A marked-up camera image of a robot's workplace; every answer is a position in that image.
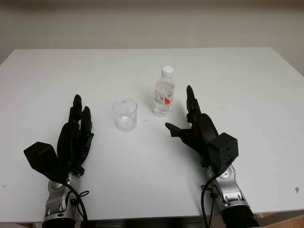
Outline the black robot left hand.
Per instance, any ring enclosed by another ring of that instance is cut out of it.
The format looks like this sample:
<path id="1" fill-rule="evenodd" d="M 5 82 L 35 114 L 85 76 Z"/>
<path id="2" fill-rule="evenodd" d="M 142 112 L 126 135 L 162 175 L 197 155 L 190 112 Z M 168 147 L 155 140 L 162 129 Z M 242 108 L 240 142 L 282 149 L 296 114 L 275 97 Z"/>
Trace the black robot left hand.
<path id="1" fill-rule="evenodd" d="M 82 107 L 80 95 L 75 95 L 70 108 L 68 122 L 62 127 L 57 142 L 57 156 L 68 172 L 81 177 L 94 134 L 89 107 Z"/>

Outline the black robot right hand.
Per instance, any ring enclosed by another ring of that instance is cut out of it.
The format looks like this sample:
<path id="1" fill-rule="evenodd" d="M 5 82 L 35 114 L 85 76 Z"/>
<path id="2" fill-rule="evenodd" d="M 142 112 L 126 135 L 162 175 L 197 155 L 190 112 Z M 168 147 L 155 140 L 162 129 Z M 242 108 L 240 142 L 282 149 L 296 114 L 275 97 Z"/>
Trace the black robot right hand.
<path id="1" fill-rule="evenodd" d="M 187 86 L 186 92 L 188 110 L 186 118 L 187 122 L 191 124 L 191 128 L 181 129 L 171 123 L 165 123 L 165 126 L 170 131 L 171 137 L 179 137 L 184 144 L 198 152 L 201 156 L 202 167 L 208 167 L 210 165 L 208 144 L 219 134 L 211 118 L 201 112 L 190 85 Z"/>

